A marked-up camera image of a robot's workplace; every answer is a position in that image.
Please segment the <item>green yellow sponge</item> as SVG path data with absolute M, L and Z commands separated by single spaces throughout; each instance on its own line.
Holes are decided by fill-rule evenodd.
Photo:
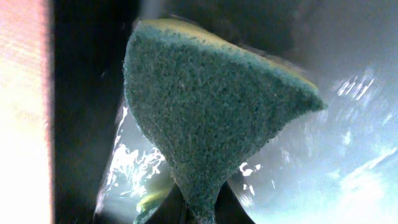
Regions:
M 216 223 L 220 188 L 243 162 L 292 120 L 326 107 L 293 68 L 177 19 L 137 23 L 124 94 L 197 223 Z

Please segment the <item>black rectangular water tray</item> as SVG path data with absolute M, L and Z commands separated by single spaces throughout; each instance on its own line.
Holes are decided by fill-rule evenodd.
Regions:
M 141 20 L 177 19 L 298 71 L 325 109 L 227 183 L 255 223 L 397 222 L 396 1 L 54 1 L 56 223 L 145 223 L 175 180 L 124 94 Z

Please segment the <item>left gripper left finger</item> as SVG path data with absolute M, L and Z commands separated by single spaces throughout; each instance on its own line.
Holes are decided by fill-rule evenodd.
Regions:
M 174 184 L 157 210 L 145 224 L 186 224 L 187 206 L 177 184 Z

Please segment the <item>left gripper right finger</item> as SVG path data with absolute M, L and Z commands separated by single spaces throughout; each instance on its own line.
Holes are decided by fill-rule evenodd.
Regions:
M 255 224 L 227 182 L 221 186 L 215 203 L 215 220 L 217 224 Z

